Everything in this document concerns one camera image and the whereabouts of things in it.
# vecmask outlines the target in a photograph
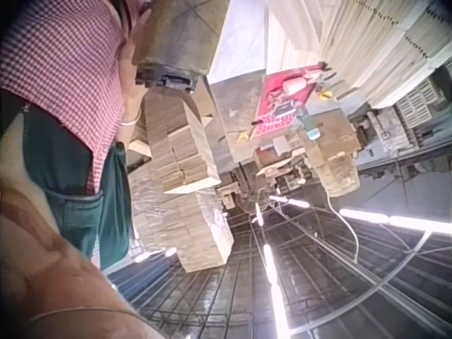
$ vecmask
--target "pink gingham shirt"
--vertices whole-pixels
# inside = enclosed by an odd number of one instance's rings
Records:
[[[146,0],[127,2],[134,24]],[[125,34],[108,0],[32,0],[1,44],[0,87],[49,112],[92,151],[88,193],[99,190],[124,115]]]

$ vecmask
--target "silver bangle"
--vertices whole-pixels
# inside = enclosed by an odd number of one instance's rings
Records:
[[[132,126],[132,125],[134,125],[134,124],[136,124],[138,122],[140,117],[141,117],[141,107],[140,107],[140,109],[138,111],[138,116],[133,121],[130,121],[130,122],[120,121],[119,125],[120,126]]]

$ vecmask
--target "metal grid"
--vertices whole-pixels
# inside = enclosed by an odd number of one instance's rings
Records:
[[[336,216],[320,208],[284,206],[280,212],[267,210],[264,227],[290,328],[316,323],[352,303],[349,311],[293,338],[451,334],[450,237],[431,236],[414,253],[411,249],[422,240],[420,232],[395,233],[352,222],[361,242],[359,264],[354,265],[350,258],[355,243]],[[119,271],[110,278],[168,338],[276,338],[270,284],[259,251],[260,230],[255,226],[254,236],[243,214],[232,215],[230,225],[235,243],[225,266],[187,274],[176,259],[156,256],[137,264],[132,277]],[[411,261],[377,288],[408,256],[413,256]],[[372,289],[374,294],[356,302]]]

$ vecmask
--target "skin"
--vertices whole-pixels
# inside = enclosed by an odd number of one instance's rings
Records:
[[[136,118],[146,93],[143,86],[135,85],[136,66],[131,59],[141,36],[142,24],[149,13],[143,14],[121,53],[120,80],[125,104],[123,121]],[[16,130],[21,131],[20,123],[18,119],[12,126],[18,124]],[[13,129],[8,130],[1,141],[2,155],[7,155],[8,147],[17,150],[20,146],[14,142],[18,133]],[[133,129],[134,126],[119,128],[117,140],[128,145]],[[15,161],[11,159],[13,157],[6,156],[0,159],[0,168],[10,169],[0,173],[1,307],[8,315],[7,321],[24,329],[23,324],[34,316],[71,307],[107,307],[133,312],[102,272],[59,235],[48,206],[45,202],[43,205],[40,198],[42,192],[30,181],[26,172],[20,171],[22,162],[11,164]],[[132,316],[79,312],[37,322],[26,338],[162,336]]]

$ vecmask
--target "metal cylinder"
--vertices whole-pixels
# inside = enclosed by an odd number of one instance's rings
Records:
[[[230,0],[154,0],[134,55],[137,84],[192,93],[212,65]]]

